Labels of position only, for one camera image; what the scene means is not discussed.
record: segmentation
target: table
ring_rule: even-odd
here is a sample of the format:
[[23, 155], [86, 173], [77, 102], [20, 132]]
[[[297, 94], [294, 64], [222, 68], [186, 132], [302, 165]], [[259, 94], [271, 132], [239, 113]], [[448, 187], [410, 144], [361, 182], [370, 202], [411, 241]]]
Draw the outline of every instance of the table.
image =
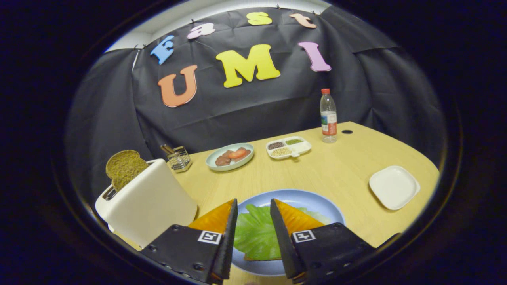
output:
[[[337, 125], [337, 141], [321, 141], [321, 128], [299, 131], [250, 142], [255, 155], [244, 166], [224, 172], [212, 171], [206, 158], [215, 150], [191, 154], [193, 165], [174, 176], [197, 201], [198, 217], [237, 198], [278, 189], [300, 189], [320, 194], [342, 211], [347, 227], [377, 247], [393, 234], [403, 232], [423, 211], [439, 179], [433, 163], [410, 146], [373, 129], [345, 122]], [[342, 130], [351, 130], [344, 134]], [[288, 136], [301, 136], [312, 149], [297, 159], [275, 160], [268, 156], [266, 143]], [[369, 188], [372, 174], [391, 165], [410, 172], [421, 185], [420, 192], [399, 210], [386, 209]], [[262, 277], [231, 266], [224, 284], [292, 284], [284, 276]]]

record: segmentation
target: utensil holder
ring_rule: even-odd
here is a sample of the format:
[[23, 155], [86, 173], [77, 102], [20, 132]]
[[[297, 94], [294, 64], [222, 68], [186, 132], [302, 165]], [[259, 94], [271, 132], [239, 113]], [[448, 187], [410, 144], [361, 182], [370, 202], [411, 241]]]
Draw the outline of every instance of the utensil holder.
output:
[[192, 165], [189, 153], [183, 146], [175, 148], [173, 154], [167, 155], [167, 160], [174, 172], [187, 171]]

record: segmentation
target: sliced meat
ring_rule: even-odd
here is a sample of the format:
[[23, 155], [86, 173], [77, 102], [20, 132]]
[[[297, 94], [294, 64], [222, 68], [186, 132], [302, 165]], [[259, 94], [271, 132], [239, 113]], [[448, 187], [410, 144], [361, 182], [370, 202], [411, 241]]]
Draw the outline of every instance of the sliced meat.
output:
[[246, 149], [245, 148], [238, 148], [238, 150], [236, 150], [235, 152], [229, 154], [229, 158], [230, 159], [235, 159], [235, 158], [238, 158], [240, 156], [243, 156], [245, 155], [245, 152], [246, 152]]
[[232, 153], [232, 151], [226, 151], [224, 154], [220, 155], [216, 160], [215, 164], [217, 166], [225, 166], [229, 165], [231, 163], [231, 159], [229, 158], [229, 154]]
[[247, 149], [245, 149], [245, 151], [246, 152], [243, 156], [233, 159], [234, 162], [238, 162], [238, 161], [242, 160], [243, 158], [247, 157], [252, 152], [251, 150], [247, 150]]

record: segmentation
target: bottle label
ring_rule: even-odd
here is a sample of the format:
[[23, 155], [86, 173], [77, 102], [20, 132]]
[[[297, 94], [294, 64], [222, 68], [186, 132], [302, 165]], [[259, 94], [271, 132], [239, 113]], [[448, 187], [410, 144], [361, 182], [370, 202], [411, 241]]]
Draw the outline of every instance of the bottle label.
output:
[[334, 114], [320, 114], [322, 122], [322, 134], [336, 135], [336, 113]]

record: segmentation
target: lettuce leaf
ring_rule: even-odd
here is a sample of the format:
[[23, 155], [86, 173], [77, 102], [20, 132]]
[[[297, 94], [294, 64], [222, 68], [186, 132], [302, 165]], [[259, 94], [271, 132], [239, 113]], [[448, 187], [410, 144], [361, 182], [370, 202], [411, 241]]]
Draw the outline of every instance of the lettuce leaf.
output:
[[[275, 227], [270, 215], [270, 206], [256, 207], [247, 205], [248, 213], [238, 214], [234, 247], [253, 260], [271, 260], [281, 258]], [[330, 220], [318, 212], [298, 208], [321, 223], [328, 225]]]

